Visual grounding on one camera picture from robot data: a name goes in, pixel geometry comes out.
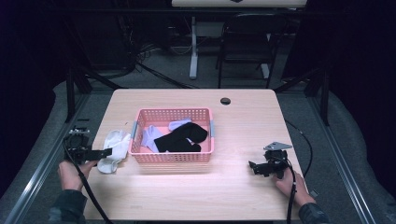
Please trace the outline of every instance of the chair leg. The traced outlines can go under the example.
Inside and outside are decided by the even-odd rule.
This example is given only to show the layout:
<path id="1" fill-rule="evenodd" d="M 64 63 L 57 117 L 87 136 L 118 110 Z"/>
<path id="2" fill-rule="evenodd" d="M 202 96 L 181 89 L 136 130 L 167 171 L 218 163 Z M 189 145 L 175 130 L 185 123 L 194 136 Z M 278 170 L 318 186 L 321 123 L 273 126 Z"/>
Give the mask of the chair leg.
<path id="1" fill-rule="evenodd" d="M 222 72 L 222 60 L 219 60 L 218 89 L 221 88 L 221 72 Z"/>

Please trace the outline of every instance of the black chair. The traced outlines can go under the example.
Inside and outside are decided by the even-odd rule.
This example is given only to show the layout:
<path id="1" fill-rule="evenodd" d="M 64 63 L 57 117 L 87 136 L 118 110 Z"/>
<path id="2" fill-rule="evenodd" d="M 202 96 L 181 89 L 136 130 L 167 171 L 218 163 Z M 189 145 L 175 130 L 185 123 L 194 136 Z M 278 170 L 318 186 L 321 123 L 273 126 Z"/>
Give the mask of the black chair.
<path id="1" fill-rule="evenodd" d="M 221 87 L 223 79 L 223 63 L 256 63 L 257 68 L 262 63 L 267 63 L 269 76 L 265 88 L 268 89 L 278 43 L 287 27 L 288 19 L 276 14 L 242 13 L 228 19 L 222 28 L 219 57 L 216 63 L 216 68 L 219 69 L 218 88 Z"/>

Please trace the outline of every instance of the black device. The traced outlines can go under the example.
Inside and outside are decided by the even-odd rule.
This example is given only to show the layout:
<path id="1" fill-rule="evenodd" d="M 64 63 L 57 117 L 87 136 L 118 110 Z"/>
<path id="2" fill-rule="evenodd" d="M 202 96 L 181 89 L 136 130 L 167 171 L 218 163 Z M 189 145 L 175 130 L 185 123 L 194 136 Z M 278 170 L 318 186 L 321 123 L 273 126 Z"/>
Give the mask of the black device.
<path id="1" fill-rule="evenodd" d="M 69 132 L 69 135 L 64 139 L 65 160 L 83 164 L 85 161 L 99 161 L 112 154 L 113 148 L 92 150 L 92 146 L 88 146 L 89 133 L 90 131 L 86 128 L 76 128 Z"/>
<path id="2" fill-rule="evenodd" d="M 264 148 L 267 150 L 264 154 L 267 163 L 256 164 L 249 161 L 248 164 L 255 175 L 269 176 L 270 174 L 276 174 L 277 178 L 282 179 L 283 171 L 290 167 L 288 152 L 282 149 L 290 147 L 283 143 L 274 142 Z"/>

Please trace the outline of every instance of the sock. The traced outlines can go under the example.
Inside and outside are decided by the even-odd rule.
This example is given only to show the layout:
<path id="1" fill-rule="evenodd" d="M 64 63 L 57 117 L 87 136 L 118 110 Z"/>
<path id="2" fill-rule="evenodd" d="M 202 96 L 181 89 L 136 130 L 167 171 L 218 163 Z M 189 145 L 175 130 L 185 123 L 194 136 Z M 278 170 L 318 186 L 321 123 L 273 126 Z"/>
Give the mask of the sock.
<path id="1" fill-rule="evenodd" d="M 159 153 L 159 150 L 154 143 L 154 139 L 162 136 L 163 134 L 155 126 L 150 125 L 145 131 L 143 131 L 143 139 L 140 145 L 142 147 L 148 147 L 154 153 Z"/>
<path id="2" fill-rule="evenodd" d="M 100 172 L 105 174 L 116 172 L 119 162 L 126 157 L 130 139 L 131 135 L 123 130 L 111 131 L 107 135 L 104 148 L 112 147 L 113 150 L 110 156 L 99 160 L 97 167 Z"/>
<path id="3" fill-rule="evenodd" d="M 154 139 L 154 142 L 160 152 L 191 152 L 191 150 L 195 152 L 199 145 L 195 144 L 196 146 L 193 145 L 191 147 L 191 143 L 187 138 L 193 143 L 201 143 L 205 141 L 206 137 L 207 130 L 195 123 L 189 122 L 174 129 L 167 135 Z"/>
<path id="4" fill-rule="evenodd" d="M 191 119 L 189 119 L 189 118 L 185 118 L 185 119 L 181 119 L 181 120 L 176 120 L 176 121 L 171 121 L 171 122 L 169 123 L 169 126 L 168 126 L 169 131 L 172 132 L 174 129 L 176 129 L 176 128 L 182 126 L 183 124 L 189 123 L 189 122 L 191 122 Z"/>

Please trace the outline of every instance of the black sleeve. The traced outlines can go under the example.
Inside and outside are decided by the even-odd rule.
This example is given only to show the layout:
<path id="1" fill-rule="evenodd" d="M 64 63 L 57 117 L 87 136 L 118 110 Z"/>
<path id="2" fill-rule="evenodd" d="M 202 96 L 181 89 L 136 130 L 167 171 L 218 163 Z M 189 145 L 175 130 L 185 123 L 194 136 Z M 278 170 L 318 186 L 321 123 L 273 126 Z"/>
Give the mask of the black sleeve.
<path id="1" fill-rule="evenodd" d="M 87 198 L 78 190 L 66 189 L 49 210 L 49 223 L 85 223 Z"/>
<path id="2" fill-rule="evenodd" d="M 315 203 L 304 204 L 300 208 L 299 217 L 304 224 L 331 223 L 327 215 Z"/>

